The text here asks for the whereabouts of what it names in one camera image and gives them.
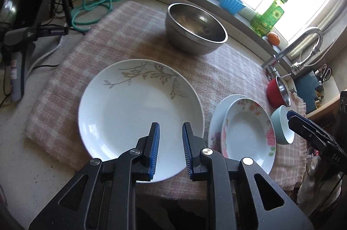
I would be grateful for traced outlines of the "white gloved right hand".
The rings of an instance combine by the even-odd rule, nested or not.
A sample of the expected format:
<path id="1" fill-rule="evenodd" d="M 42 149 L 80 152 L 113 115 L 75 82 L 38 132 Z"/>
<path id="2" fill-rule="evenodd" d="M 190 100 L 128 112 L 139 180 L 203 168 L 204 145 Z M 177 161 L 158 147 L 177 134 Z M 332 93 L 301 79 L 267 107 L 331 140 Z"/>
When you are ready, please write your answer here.
<path id="1" fill-rule="evenodd" d="M 330 207 L 340 197 L 341 175 L 320 156 L 309 158 L 298 191 L 298 207 L 307 216 Z"/>

